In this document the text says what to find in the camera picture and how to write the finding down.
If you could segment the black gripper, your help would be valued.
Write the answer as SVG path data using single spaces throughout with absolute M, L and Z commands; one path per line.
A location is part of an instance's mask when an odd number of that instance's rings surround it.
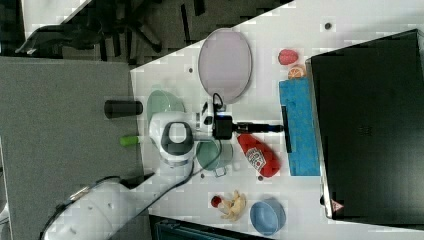
M 229 115 L 216 115 L 214 118 L 213 137 L 217 140 L 230 140 L 233 132 L 237 133 L 267 133 L 283 132 L 283 125 L 258 124 L 251 122 L 234 123 Z

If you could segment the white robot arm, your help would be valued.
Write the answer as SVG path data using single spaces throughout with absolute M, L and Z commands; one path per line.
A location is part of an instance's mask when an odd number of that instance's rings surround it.
M 46 223 L 39 240 L 109 240 L 128 222 L 193 175 L 196 144 L 229 140 L 234 133 L 282 132 L 282 125 L 235 123 L 222 105 L 208 100 L 196 113 L 154 113 L 148 136 L 159 153 L 159 168 L 135 187 L 107 177 L 74 193 Z

